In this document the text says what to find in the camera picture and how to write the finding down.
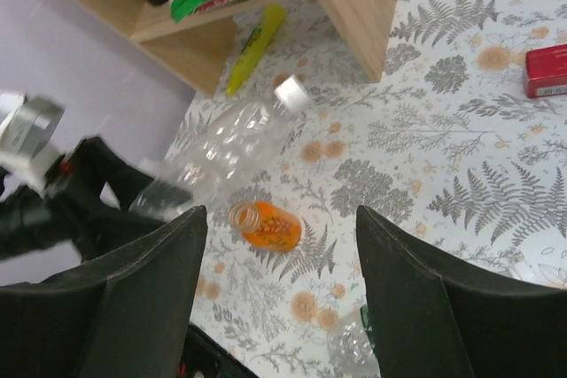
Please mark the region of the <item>orange juice bottle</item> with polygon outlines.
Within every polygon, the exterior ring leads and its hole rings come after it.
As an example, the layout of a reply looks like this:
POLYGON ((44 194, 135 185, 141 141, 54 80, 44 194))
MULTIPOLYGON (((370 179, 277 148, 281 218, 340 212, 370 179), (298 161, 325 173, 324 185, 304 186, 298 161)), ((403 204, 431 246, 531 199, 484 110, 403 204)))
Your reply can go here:
POLYGON ((229 211, 229 223, 252 246, 269 251, 293 250, 302 236, 299 219, 267 202, 241 202, 229 211))

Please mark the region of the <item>clear water bottle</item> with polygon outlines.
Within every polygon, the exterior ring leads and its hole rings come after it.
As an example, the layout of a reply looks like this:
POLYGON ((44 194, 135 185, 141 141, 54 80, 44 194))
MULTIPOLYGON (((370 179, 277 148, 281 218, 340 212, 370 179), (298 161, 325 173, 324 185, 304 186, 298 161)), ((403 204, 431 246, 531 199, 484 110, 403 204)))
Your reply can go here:
POLYGON ((280 101, 255 99, 239 101, 222 113, 154 179, 187 189, 194 197, 168 214, 168 221, 195 206, 213 209, 267 168, 302 110, 290 112, 280 101))

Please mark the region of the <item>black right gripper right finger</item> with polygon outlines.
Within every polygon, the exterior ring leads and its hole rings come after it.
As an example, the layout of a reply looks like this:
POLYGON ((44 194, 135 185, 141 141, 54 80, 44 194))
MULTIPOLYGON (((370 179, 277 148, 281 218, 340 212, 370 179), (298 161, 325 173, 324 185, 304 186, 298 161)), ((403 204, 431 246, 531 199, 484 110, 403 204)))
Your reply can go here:
POLYGON ((383 377, 564 377, 566 292, 474 266, 367 206, 355 233, 383 377))

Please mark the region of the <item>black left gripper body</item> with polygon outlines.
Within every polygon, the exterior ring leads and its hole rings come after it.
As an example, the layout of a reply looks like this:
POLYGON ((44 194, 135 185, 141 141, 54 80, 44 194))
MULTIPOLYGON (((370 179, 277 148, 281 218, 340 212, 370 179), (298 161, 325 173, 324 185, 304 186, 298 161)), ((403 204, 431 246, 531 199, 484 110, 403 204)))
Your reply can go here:
POLYGON ((81 140, 48 168, 42 195, 23 184, 1 201, 1 260, 70 242, 85 261, 127 243, 132 171, 101 137, 81 140))

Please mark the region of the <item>blue white bottle cap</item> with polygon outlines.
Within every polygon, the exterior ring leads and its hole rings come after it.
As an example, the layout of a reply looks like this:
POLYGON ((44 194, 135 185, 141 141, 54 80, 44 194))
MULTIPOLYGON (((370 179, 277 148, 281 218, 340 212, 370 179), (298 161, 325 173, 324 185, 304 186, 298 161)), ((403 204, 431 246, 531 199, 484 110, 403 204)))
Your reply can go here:
POLYGON ((275 88, 276 98, 290 112, 298 112, 309 103, 309 95, 297 76, 291 75, 275 88))

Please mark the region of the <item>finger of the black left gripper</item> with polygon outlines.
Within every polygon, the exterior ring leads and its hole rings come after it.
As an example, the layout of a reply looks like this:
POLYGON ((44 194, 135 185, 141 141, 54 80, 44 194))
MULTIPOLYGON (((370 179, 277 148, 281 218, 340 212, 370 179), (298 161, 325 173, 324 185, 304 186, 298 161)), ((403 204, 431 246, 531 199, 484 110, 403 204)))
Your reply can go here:
POLYGON ((79 144, 79 183, 84 227, 95 257, 156 230, 168 214, 194 200, 187 189, 130 166, 103 141, 79 144))

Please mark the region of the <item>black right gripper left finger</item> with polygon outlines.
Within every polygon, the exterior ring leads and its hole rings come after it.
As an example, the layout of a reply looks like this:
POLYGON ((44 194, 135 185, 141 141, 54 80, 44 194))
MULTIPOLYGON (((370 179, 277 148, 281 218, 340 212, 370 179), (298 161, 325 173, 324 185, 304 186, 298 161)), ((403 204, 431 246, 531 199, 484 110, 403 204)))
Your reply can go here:
POLYGON ((173 377, 198 283, 206 208, 37 284, 1 288, 3 377, 173 377))

